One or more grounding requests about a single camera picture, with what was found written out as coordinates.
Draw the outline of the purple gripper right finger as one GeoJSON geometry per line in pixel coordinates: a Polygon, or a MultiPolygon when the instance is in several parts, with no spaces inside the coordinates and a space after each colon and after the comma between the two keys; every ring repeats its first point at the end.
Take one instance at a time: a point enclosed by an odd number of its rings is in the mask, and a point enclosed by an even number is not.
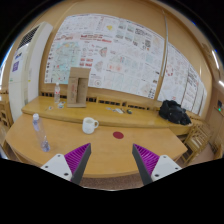
{"type": "Polygon", "coordinates": [[[168,155],[158,156],[137,144],[133,145],[132,154],[136,161],[143,185],[148,185],[181,170],[181,167],[168,155]]]}

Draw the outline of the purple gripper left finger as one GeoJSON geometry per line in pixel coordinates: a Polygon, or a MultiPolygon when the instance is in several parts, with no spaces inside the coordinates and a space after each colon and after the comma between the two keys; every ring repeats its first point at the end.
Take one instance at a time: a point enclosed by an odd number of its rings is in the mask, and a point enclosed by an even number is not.
{"type": "Polygon", "coordinates": [[[90,155],[91,144],[87,143],[65,155],[56,154],[42,169],[79,185],[90,155]]]}

